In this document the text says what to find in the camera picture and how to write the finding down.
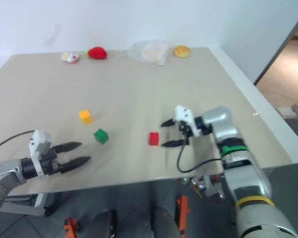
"black cable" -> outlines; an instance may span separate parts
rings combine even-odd
[[[183,144],[182,144],[182,147],[181,147],[180,153],[178,155],[178,159],[177,159],[177,169],[178,169],[178,171],[180,171],[181,173],[189,173],[189,172],[192,172],[192,171],[196,170],[197,168],[201,167],[202,165],[205,165],[209,162],[221,160],[221,159],[210,159],[210,160],[206,160],[206,161],[203,161],[203,162],[197,164],[196,166],[194,166],[193,168],[191,168],[189,170],[180,169],[180,158],[181,158],[183,149],[186,146],[187,140],[188,140],[188,128],[184,128],[184,129],[185,129],[184,140],[183,140]]]
[[[12,140],[13,138],[16,138],[18,136],[25,135],[25,134],[28,134],[28,133],[33,133],[33,132],[34,132],[34,130],[29,130],[29,131],[25,131],[25,132],[19,133],[17,135],[14,135],[14,136],[8,138],[7,140],[4,140],[3,142],[1,142],[0,143],[0,146],[2,146],[3,144],[5,144],[6,142]]]

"yellow ring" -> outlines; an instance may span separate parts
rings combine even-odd
[[[272,206],[275,206],[275,204],[272,202],[272,200],[270,200],[267,197],[263,197],[263,196],[249,196],[249,197],[244,197],[240,200],[237,201],[236,203],[236,208],[239,208],[239,206],[241,204],[243,204],[244,202],[250,202],[250,201],[265,201],[267,203],[269,203]]]

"green cube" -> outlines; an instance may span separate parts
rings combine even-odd
[[[105,144],[109,139],[108,134],[102,129],[99,129],[97,132],[95,132],[94,137],[102,145]]]

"plastic bag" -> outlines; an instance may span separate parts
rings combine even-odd
[[[170,44],[162,40],[139,41],[127,51],[127,56],[133,60],[157,65],[164,65],[170,55]]]

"table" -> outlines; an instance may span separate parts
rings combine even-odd
[[[196,48],[186,59],[165,66],[132,61],[125,52],[109,52],[107,60],[83,57],[78,64],[61,63],[59,53],[15,55],[0,70],[0,142],[30,129],[49,132],[53,144],[80,141],[82,146],[59,156],[61,162],[90,155],[88,164],[44,179],[34,178],[11,194],[75,190],[183,176],[176,168],[180,148],[148,146],[149,132],[160,141],[179,137],[176,129],[159,125],[178,104],[197,116],[217,106],[231,109],[232,118],[260,166],[292,162],[271,130],[237,88],[208,48]],[[84,125],[79,111],[88,109],[94,122]],[[109,134],[101,145],[99,128]],[[0,148],[0,161],[29,156],[30,135]],[[191,141],[181,167],[218,157],[212,137]],[[219,162],[195,174],[217,174]]]

